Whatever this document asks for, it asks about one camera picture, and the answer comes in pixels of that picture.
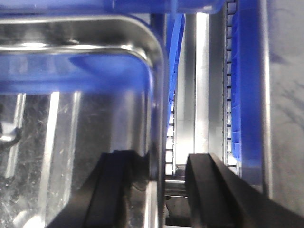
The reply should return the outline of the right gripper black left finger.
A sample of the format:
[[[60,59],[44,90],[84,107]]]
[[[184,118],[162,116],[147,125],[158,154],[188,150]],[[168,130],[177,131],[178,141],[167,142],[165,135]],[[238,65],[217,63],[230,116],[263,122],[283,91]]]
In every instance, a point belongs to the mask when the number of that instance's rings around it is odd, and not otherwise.
[[[147,184],[149,156],[134,150],[102,153],[84,184],[49,228],[130,228],[139,224],[141,196]]]

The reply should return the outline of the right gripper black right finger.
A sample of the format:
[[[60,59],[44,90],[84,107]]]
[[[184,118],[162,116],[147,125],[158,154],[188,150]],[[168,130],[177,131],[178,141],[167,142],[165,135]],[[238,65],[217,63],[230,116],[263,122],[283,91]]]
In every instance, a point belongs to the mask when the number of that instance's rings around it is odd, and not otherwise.
[[[270,200],[216,155],[190,154],[185,187],[194,228],[302,228],[304,218]]]

